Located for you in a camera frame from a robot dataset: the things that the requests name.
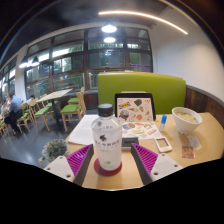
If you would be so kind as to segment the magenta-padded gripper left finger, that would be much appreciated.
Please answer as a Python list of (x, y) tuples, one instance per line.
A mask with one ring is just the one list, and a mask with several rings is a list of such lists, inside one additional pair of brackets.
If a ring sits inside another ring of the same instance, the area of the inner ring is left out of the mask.
[(58, 156), (45, 171), (81, 186), (93, 154), (93, 145), (87, 145), (67, 157)]

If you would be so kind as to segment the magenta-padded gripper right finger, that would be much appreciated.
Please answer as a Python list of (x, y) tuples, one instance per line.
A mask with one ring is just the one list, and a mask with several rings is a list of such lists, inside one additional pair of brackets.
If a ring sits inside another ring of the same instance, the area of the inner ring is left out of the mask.
[(182, 166), (166, 153), (156, 154), (135, 143), (131, 144), (131, 154), (144, 185), (182, 169)]

